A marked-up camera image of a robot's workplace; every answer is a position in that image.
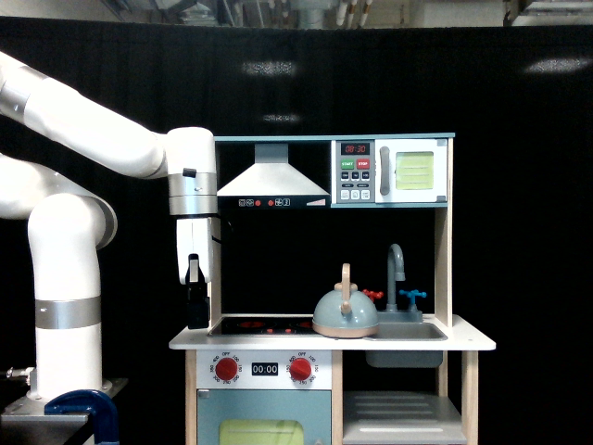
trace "black stovetop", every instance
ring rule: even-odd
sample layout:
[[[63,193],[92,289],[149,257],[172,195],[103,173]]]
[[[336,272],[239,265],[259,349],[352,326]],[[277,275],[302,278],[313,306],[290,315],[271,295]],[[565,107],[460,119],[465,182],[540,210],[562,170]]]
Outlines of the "black stovetop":
[[[286,336],[318,335],[312,317],[225,317],[210,336]]]

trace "kettle handle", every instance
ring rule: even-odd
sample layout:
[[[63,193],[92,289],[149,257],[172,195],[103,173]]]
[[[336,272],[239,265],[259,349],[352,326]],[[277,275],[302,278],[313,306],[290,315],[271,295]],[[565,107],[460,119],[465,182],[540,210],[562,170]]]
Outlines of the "kettle handle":
[[[343,314],[352,312],[350,304],[350,264],[344,263],[342,266],[342,304],[340,311]]]

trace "blue kettle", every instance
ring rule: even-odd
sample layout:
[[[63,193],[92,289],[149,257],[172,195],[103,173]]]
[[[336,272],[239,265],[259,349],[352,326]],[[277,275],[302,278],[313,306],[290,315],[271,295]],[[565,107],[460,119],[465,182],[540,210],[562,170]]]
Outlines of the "blue kettle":
[[[350,264],[342,266],[342,282],[317,303],[313,329],[323,336],[337,338],[360,338],[379,332],[374,303],[355,284],[350,284]]]

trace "red stop button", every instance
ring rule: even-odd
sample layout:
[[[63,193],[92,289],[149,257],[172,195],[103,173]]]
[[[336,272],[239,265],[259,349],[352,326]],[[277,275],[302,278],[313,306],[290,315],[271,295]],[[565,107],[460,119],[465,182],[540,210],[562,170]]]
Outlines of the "red stop button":
[[[369,158],[356,159],[356,168],[358,170],[369,170],[371,168],[371,160]]]

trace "timer display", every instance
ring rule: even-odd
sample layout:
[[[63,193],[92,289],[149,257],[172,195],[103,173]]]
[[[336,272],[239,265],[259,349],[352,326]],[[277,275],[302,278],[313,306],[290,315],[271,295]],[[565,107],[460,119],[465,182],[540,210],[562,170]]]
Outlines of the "timer display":
[[[370,156],[371,155],[371,143],[369,142],[357,142],[357,143],[345,143],[341,146],[342,156]]]
[[[251,363],[251,375],[278,375],[278,363]]]

